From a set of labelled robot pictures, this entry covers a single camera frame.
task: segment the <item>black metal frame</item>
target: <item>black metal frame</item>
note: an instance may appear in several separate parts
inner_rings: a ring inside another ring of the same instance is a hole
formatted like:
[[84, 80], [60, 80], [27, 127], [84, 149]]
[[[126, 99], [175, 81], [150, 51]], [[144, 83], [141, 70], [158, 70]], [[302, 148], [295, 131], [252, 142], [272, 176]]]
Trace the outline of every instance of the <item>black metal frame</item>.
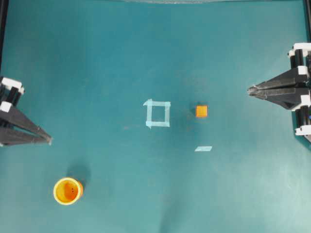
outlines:
[[9, 0], [0, 0], [0, 71], [2, 62], [2, 48], [6, 24], [6, 16], [8, 14]]

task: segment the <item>teal mat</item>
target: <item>teal mat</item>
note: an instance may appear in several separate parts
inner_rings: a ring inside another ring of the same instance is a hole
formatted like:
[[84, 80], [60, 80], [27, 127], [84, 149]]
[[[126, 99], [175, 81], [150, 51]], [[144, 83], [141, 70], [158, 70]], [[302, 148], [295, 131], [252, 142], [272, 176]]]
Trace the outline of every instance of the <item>teal mat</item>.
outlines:
[[[54, 141], [1, 149], [0, 231], [311, 231], [310, 150], [246, 92], [305, 41], [302, 1], [11, 0], [2, 75]], [[147, 99], [171, 102], [169, 128], [146, 127]], [[65, 176], [85, 185], [72, 206], [52, 195]]]

